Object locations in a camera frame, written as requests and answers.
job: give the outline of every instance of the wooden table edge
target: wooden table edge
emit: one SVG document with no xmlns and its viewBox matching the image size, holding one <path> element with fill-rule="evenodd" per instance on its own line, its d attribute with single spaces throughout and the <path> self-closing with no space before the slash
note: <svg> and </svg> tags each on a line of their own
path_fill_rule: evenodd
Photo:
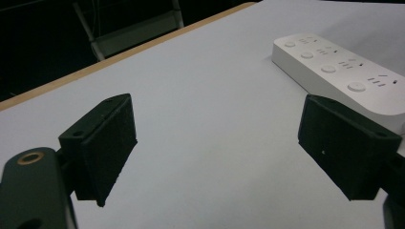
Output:
<svg viewBox="0 0 405 229">
<path fill-rule="evenodd" d="M 223 11 L 223 12 L 220 12 L 218 14 L 215 14 L 215 15 L 211 16 L 211 17 L 205 18 L 202 21 L 196 22 L 196 23 L 194 23 L 192 25 L 189 25 L 187 27 L 184 27 L 184 28 L 182 28 L 180 30 L 170 32 L 170 33 L 168 33 L 168 34 L 166 34 L 164 36 L 161 36 L 161 37 L 159 37 L 157 39 L 154 39 L 154 40 L 149 41 L 147 43 L 144 43 L 142 45 L 136 46 L 131 50 L 128 50 L 126 52 L 122 52 L 120 54 L 117 54 L 117 55 L 115 55 L 115 56 L 113 56 L 111 58 L 108 58 L 106 60 L 98 62 L 98 63 L 96 63 L 94 65 L 91 65 L 91 66 L 89 66 L 87 68 L 79 70 L 79 71 L 77 71 L 75 73 L 71 73 L 71 74 L 63 76 L 61 78 L 58 78 L 55 81 L 52 81 L 50 83 L 47 83 L 45 85 L 42 85 L 42 86 L 37 87 L 35 89 L 32 89 L 32 90 L 30 90 L 30 91 L 28 91 L 26 93 L 19 94 L 19 95 L 13 97 L 13 98 L 2 101 L 2 102 L 0 102 L 0 112 L 6 110 L 7 108 L 15 106 L 17 104 L 23 103 L 23 102 L 25 102 L 27 100 L 30 100 L 30 99 L 35 98 L 37 96 L 40 96 L 42 94 L 50 92 L 50 91 L 52 91 L 54 89 L 62 87 L 63 85 L 68 84 L 70 82 L 73 82 L 73 81 L 75 81 L 75 80 L 77 80 L 79 78 L 82 78 L 82 77 L 90 74 L 90 73 L 94 73 L 94 72 L 96 72 L 98 70 L 104 69 L 104 68 L 106 68 L 106 67 L 108 67 L 108 66 L 110 66 L 110 65 L 112 65 L 114 63 L 117 63 L 120 60 L 123 60 L 125 58 L 128 58 L 129 56 L 132 56 L 134 54 L 137 54 L 137 53 L 145 51 L 145 50 L 147 50 L 149 48 L 152 48 L 152 47 L 154 47 L 154 46 L 156 46 L 156 45 L 158 45 L 158 44 L 160 44 L 160 43 L 162 43 L 164 41 L 170 40 L 170 39 L 172 39 L 172 38 L 174 38 L 176 36 L 185 34 L 185 33 L 189 32 L 189 31 L 193 31 L 194 29 L 197 29 L 197 28 L 202 27 L 204 25 L 207 25 L 207 24 L 209 24 L 211 22 L 214 22 L 214 21 L 216 21 L 218 19 L 226 17 L 226 16 L 228 16 L 228 15 L 230 15 L 230 14 L 236 12 L 236 11 L 248 8 L 248 7 L 250 7 L 250 6 L 254 5 L 254 4 L 255 4 L 255 2 L 243 3 L 242 5 L 239 5 L 237 7 L 234 7 L 232 9 L 229 9 L 229 10 L 226 10 L 226 11 Z"/>
</svg>

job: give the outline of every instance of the white power strip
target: white power strip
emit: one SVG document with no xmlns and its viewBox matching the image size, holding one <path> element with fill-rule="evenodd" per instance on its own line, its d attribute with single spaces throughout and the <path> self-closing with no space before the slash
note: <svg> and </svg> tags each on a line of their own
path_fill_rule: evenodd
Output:
<svg viewBox="0 0 405 229">
<path fill-rule="evenodd" d="M 405 135 L 405 78 L 311 33 L 276 39 L 272 61 L 310 94 Z"/>
</svg>

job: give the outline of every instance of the mounting hole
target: mounting hole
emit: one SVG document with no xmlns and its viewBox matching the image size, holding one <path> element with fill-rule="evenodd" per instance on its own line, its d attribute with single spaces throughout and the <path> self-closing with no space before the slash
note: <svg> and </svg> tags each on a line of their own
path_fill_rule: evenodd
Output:
<svg viewBox="0 0 405 229">
<path fill-rule="evenodd" d="M 83 135 L 83 133 L 83 131 L 74 132 L 74 136 L 80 136 Z"/>
<path fill-rule="evenodd" d="M 23 224 L 21 224 L 17 229 L 38 229 L 42 226 L 42 221 L 41 219 L 31 219 L 28 221 L 25 221 Z"/>
<path fill-rule="evenodd" d="M 391 164 L 395 167 L 395 168 L 401 168 L 402 164 L 403 164 L 403 160 L 401 157 L 394 157 L 393 159 L 391 159 Z"/>
<path fill-rule="evenodd" d="M 42 159 L 42 157 L 44 157 L 44 155 L 45 154 L 42 152 L 29 153 L 29 154 L 23 155 L 20 158 L 18 158 L 17 164 L 19 164 L 19 165 L 33 164 L 36 161 L 39 161 L 40 159 Z"/>
<path fill-rule="evenodd" d="M 375 132 L 377 135 L 379 135 L 379 136 L 382 136 L 382 137 L 386 137 L 387 135 L 385 135 L 384 133 L 382 133 L 382 132 Z"/>
</svg>

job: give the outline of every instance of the brass insert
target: brass insert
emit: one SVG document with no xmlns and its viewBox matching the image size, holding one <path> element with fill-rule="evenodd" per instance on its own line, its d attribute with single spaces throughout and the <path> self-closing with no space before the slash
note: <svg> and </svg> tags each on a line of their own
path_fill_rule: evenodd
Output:
<svg viewBox="0 0 405 229">
<path fill-rule="evenodd" d="M 17 164 L 19 164 L 19 165 L 33 164 L 36 161 L 39 161 L 40 159 L 42 159 L 42 157 L 44 157 L 44 155 L 45 154 L 42 152 L 32 152 L 32 153 L 23 155 L 20 158 L 18 158 Z"/>
</svg>

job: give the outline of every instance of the power strip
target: power strip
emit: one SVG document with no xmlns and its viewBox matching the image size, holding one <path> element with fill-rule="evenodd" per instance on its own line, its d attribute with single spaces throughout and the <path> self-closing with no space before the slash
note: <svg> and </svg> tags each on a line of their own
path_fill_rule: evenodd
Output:
<svg viewBox="0 0 405 229">
<path fill-rule="evenodd" d="M 405 78 L 311 33 L 276 39 L 272 61 L 310 94 L 405 135 Z"/>
</svg>

